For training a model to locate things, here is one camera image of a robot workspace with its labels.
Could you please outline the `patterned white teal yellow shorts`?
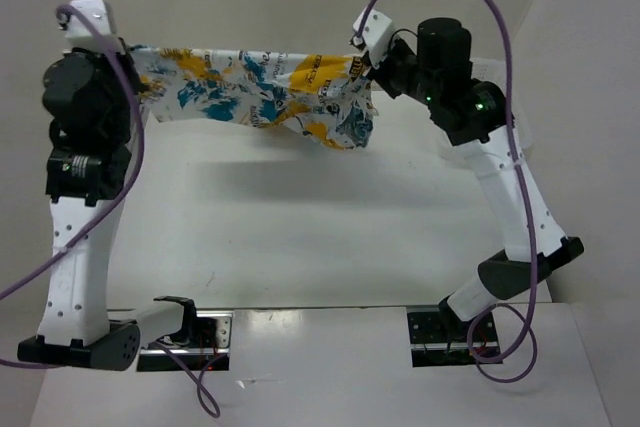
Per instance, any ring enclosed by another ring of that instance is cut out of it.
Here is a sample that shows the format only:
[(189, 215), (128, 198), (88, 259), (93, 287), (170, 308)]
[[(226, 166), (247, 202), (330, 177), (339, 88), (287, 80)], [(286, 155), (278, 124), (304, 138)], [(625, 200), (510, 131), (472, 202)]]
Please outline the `patterned white teal yellow shorts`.
[(336, 150), (369, 143), (377, 110), (359, 57), (142, 45), (131, 56), (159, 121), (284, 127)]

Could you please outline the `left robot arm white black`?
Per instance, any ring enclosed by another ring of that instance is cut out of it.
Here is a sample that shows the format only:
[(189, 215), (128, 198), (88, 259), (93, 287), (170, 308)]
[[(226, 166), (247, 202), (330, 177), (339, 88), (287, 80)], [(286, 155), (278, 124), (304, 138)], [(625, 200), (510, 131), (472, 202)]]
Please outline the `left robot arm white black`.
[(79, 47), (43, 76), (52, 115), (45, 193), (53, 255), (43, 318), (17, 347), (29, 367), (125, 371), (138, 351), (166, 336), (185, 347), (200, 323), (193, 300), (161, 296), (123, 320), (107, 308), (112, 244), (124, 198), (141, 167), (131, 121), (141, 83), (127, 52), (108, 57)]

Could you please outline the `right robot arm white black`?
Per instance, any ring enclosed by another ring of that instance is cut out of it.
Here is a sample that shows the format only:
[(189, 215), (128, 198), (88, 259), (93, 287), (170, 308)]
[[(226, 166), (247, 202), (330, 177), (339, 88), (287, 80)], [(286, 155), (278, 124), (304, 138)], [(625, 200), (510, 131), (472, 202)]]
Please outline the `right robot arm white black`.
[(471, 34), (459, 21), (421, 22), (411, 49), (390, 18), (373, 13), (362, 39), (369, 78), (391, 98), (406, 95), (427, 107), (479, 181), (503, 234), (503, 250), (439, 304), (440, 332), (460, 340), (473, 329), (474, 317), (528, 290), (533, 272), (548, 278), (583, 254), (584, 245), (554, 220), (520, 147), (509, 144), (517, 136), (507, 130), (505, 95), (498, 85), (473, 77)]

